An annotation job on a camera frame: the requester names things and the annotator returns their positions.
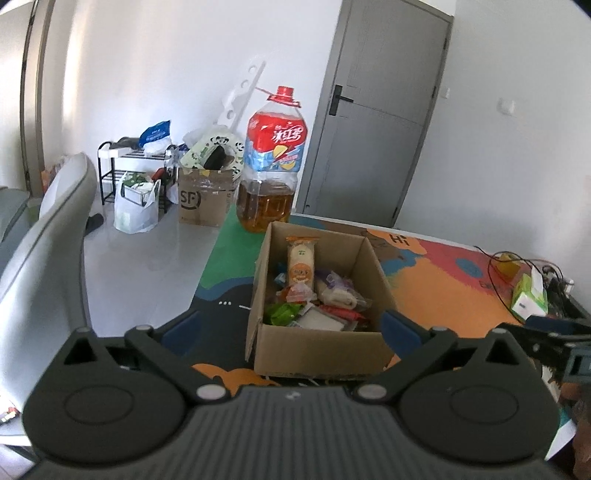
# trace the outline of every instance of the green area on mat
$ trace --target green area on mat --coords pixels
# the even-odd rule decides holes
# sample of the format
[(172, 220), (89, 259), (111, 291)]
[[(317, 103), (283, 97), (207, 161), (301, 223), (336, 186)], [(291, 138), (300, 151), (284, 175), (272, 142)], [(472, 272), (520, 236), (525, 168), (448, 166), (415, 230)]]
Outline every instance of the green area on mat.
[(228, 278), (252, 277), (264, 233), (249, 233), (236, 217), (232, 206), (224, 221), (199, 286), (211, 288)]

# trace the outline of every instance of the wooden door frame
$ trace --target wooden door frame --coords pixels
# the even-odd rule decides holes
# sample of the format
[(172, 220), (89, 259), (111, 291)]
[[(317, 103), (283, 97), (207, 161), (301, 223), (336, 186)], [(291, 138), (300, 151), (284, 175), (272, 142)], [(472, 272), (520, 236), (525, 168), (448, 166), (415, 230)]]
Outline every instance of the wooden door frame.
[[(320, 140), (322, 139), (322, 133), (324, 131), (324, 124), (326, 122), (326, 118), (328, 116), (329, 111), (329, 104), (332, 98), (332, 89), (335, 83), (337, 68), (339, 67), (340, 56), (343, 50), (343, 42), (345, 41), (345, 34), (347, 30), (347, 24), (349, 23), (349, 17), (351, 14), (351, 9), (353, 7), (353, 2), (355, 0), (343, 0), (343, 4), (341, 5), (340, 12), (339, 12), (339, 19), (337, 21), (337, 26), (335, 29), (335, 37), (333, 39), (333, 45), (330, 49), (329, 54), (329, 61), (326, 67), (326, 73), (324, 74), (324, 81), (322, 83), (322, 88), (320, 90), (320, 99), (318, 102), (318, 108), (316, 110), (316, 118), (314, 119), (314, 124), (312, 127), (312, 134), (310, 136), (310, 143), (308, 145), (308, 154), (306, 156), (306, 163), (304, 164), (304, 170), (302, 171), (301, 181), (300, 181), (300, 188), (298, 190), (298, 196), (295, 203), (295, 211), (298, 213), (310, 213), (309, 212), (309, 204), (308, 204), (308, 196), (310, 194), (310, 184), (312, 180), (312, 175), (314, 168), (319, 166), (317, 165), (318, 160), (318, 150), (320, 148)], [(408, 171), (407, 179), (404, 183), (404, 187), (402, 188), (402, 193), (398, 200), (397, 206), (395, 211), (393, 212), (392, 217), (392, 226), (394, 225), (398, 214), (400, 213), (400, 209), (402, 207), (402, 203), (404, 202), (404, 198), (408, 192), (408, 188), (410, 187), (410, 183), (414, 174), (415, 169), (417, 168), (418, 159), (421, 156), (421, 150), (423, 149), (423, 144), (425, 141), (425, 137), (427, 136), (427, 130), (431, 123), (431, 117), (433, 116), (433, 110), (435, 108), (435, 103), (437, 101), (437, 97), (439, 96), (439, 90), (441, 87), (441, 78), (443, 77), (443, 70), (445, 69), (445, 62), (447, 59), (447, 52), (449, 51), (450, 40), (452, 36), (452, 26), (453, 26), (453, 16), (447, 15), (436, 8), (427, 5), (420, 0), (401, 0), (407, 4), (413, 5), (414, 7), (420, 8), (425, 12), (428, 12), (435, 17), (441, 18), (443, 21), (448, 23), (447, 32), (445, 37), (446, 47), (442, 50), (441, 54), (441, 61), (439, 65), (439, 72), (437, 74), (437, 81), (436, 81), (436, 92), (433, 96), (431, 103), (429, 104), (429, 109), (427, 111), (427, 117), (425, 120), (425, 124), (423, 125), (423, 130), (421, 132), (421, 136), (417, 145), (417, 149), (414, 154), (413, 162), (411, 167)]]

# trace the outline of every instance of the sf cardboard box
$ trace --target sf cardboard box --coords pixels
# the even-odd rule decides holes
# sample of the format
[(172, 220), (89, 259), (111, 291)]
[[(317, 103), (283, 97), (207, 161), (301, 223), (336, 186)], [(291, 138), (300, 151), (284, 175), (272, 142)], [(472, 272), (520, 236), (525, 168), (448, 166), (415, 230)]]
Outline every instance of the sf cardboard box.
[(178, 173), (179, 220), (220, 226), (234, 201), (232, 170), (181, 168)]

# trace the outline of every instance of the open cardboard box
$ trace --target open cardboard box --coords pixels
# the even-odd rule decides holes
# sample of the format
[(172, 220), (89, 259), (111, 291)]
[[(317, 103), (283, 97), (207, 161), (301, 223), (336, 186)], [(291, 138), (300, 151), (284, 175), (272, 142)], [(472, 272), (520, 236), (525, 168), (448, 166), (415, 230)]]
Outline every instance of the open cardboard box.
[[(315, 268), (331, 269), (353, 280), (355, 289), (372, 307), (363, 314), (373, 332), (330, 332), (263, 323), (265, 299), (274, 295), (275, 266), (287, 262), (288, 236), (312, 236), (319, 240)], [(395, 309), (388, 281), (369, 240), (362, 236), (329, 232), (289, 223), (273, 222), (267, 229), (256, 262), (251, 313), (246, 334), (246, 360), (256, 341), (254, 370), (273, 377), (348, 380), (374, 375), (393, 356), (379, 332), (379, 318)]]

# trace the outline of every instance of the light switch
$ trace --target light switch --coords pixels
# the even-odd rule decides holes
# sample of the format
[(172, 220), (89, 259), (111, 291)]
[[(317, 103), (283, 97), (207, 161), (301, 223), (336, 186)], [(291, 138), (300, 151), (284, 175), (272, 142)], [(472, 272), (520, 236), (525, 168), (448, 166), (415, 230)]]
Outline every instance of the light switch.
[(515, 101), (505, 100), (504, 98), (499, 99), (499, 111), (503, 115), (513, 116), (515, 114)]

